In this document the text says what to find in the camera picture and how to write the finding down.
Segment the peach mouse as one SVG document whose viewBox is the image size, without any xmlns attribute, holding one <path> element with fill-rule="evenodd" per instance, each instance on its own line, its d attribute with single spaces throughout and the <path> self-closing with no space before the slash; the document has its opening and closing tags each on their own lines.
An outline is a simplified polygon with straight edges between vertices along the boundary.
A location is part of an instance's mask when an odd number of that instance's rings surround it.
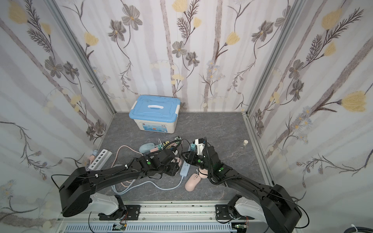
<svg viewBox="0 0 373 233">
<path fill-rule="evenodd" d="M 208 178 L 208 170 L 206 170 L 206 169 L 198 169 L 198 175 L 202 179 L 206 179 L 206 178 Z"/>
</svg>

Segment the light blue power strip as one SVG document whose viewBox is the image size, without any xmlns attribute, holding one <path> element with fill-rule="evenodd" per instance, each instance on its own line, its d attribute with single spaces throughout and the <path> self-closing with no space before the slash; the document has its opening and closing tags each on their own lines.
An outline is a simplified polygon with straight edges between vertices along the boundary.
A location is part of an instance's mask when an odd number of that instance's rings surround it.
<svg viewBox="0 0 373 233">
<path fill-rule="evenodd" d="M 190 164 L 184 162 L 181 169 L 180 169 L 180 176 L 181 177 L 186 177 L 187 174 L 188 174 L 189 168 L 190 168 Z"/>
</svg>

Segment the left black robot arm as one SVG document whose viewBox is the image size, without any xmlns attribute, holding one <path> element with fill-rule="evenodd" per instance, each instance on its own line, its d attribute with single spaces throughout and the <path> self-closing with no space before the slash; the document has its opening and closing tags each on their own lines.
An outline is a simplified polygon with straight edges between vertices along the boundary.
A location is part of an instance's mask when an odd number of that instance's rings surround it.
<svg viewBox="0 0 373 233">
<path fill-rule="evenodd" d="M 153 177 L 174 176 L 179 170 L 174 161 L 177 149 L 172 147 L 146 156 L 133 158 L 128 165 L 86 171 L 76 169 L 59 187 L 62 215 L 75 216 L 88 208 L 90 196 L 118 183 Z"/>
</svg>

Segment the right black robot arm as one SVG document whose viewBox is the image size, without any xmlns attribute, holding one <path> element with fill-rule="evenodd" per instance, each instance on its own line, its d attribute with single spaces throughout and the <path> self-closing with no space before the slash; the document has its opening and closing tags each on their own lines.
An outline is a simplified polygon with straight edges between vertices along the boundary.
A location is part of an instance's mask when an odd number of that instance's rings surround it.
<svg viewBox="0 0 373 233">
<path fill-rule="evenodd" d="M 212 184 L 224 184 L 259 204 L 269 228 L 275 233 L 293 232 L 302 212 L 284 187 L 261 184 L 239 174 L 219 159 L 206 138 L 200 138 L 198 142 L 203 145 L 201 152 L 198 152 L 198 146 L 191 146 L 189 151 L 181 153 L 188 164 L 207 170 L 207 178 Z"/>
</svg>

